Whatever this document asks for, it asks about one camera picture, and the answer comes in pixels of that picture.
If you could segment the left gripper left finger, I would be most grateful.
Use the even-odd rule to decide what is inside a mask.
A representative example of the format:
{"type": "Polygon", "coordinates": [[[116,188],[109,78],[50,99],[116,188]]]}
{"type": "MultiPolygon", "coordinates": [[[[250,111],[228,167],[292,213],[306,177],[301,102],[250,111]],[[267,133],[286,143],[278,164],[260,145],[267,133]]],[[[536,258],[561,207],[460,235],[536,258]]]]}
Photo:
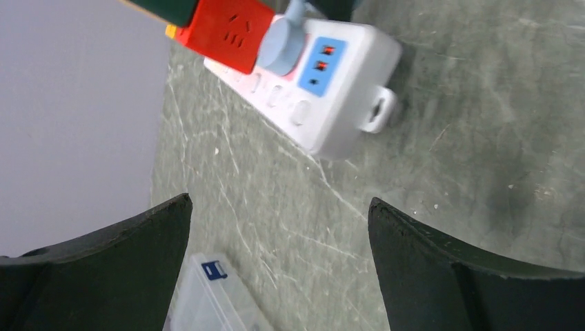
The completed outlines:
{"type": "Polygon", "coordinates": [[[83,236],[1,258],[2,330],[162,330],[190,235],[177,195],[83,236]]]}

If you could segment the white power strip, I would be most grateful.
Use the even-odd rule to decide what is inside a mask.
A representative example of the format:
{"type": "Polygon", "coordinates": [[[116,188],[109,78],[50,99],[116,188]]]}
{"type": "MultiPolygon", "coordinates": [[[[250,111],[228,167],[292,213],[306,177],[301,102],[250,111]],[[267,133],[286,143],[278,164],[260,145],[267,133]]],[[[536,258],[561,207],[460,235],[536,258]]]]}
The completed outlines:
{"type": "Polygon", "coordinates": [[[242,74],[212,59],[205,67],[307,154],[350,156],[363,132],[380,132],[397,103],[387,83],[398,41],[375,26],[307,19],[305,48],[285,76],[260,67],[242,74]]]}

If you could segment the clear plastic screw box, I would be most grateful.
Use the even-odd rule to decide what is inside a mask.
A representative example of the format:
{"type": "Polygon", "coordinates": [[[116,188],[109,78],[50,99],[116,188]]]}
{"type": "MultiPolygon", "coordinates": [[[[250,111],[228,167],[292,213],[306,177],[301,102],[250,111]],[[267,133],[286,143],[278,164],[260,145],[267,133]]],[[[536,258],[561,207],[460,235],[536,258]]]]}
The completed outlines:
{"type": "Polygon", "coordinates": [[[186,258],[164,330],[273,330],[222,253],[186,258]]]}

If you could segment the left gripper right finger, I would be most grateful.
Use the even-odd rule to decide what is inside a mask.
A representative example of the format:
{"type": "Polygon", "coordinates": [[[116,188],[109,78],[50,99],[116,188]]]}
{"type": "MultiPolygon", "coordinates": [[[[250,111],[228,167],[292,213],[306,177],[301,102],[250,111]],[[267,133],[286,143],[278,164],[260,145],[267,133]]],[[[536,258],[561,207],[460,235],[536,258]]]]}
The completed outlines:
{"type": "Polygon", "coordinates": [[[368,235],[391,330],[583,330],[584,274],[498,255],[380,198],[368,235]]]}

